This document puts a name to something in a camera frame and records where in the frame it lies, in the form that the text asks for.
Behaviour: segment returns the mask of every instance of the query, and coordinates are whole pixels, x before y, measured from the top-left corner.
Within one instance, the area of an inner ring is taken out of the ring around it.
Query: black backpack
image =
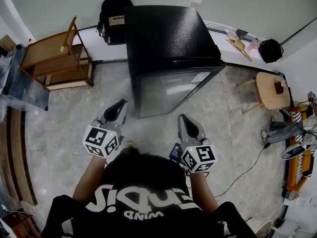
[[[259,53],[266,63],[279,60],[283,52],[281,45],[273,39],[263,41],[259,46]]]
[[[97,30],[108,45],[125,44],[124,8],[133,6],[131,0],[105,0]]]

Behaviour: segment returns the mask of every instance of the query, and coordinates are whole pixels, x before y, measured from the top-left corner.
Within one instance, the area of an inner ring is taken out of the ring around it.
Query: cardboard box
[[[9,52],[15,48],[16,44],[8,35],[5,35],[0,40],[0,46],[3,47],[4,50]]]

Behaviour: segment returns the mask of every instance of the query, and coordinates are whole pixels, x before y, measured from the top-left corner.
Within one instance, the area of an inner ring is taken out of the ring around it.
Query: gray tile floor
[[[225,192],[232,182],[255,163],[263,148],[261,130],[268,129],[271,116],[278,111],[257,110],[243,115],[242,109],[257,103],[254,86],[237,88],[256,72],[226,67],[191,99],[169,115],[137,120],[134,117],[127,63],[97,65],[93,88],[52,91],[49,111],[27,113],[27,160],[36,207],[23,204],[40,229],[45,225],[52,199],[71,196],[91,156],[82,145],[86,126],[103,105],[125,98],[129,101],[123,135],[134,140],[143,152],[167,157],[177,138],[177,117],[188,114],[201,122],[207,137],[217,149],[218,162],[207,177],[214,195]],[[233,202],[240,214],[261,221],[274,220],[282,209],[284,162],[283,143],[264,150],[257,165],[243,175],[219,203]]]

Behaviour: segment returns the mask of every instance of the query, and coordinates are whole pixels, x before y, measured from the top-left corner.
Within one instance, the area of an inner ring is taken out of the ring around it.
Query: refrigerator
[[[219,48],[196,9],[133,6],[124,16],[138,118],[173,112],[224,68]]]

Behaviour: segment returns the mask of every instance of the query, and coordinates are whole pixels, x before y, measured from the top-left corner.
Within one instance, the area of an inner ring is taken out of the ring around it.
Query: wooden serving trolley
[[[93,62],[79,35],[74,16],[67,32],[55,34],[30,44],[20,70],[49,91],[62,88],[93,86]],[[80,44],[73,45],[78,35]]]

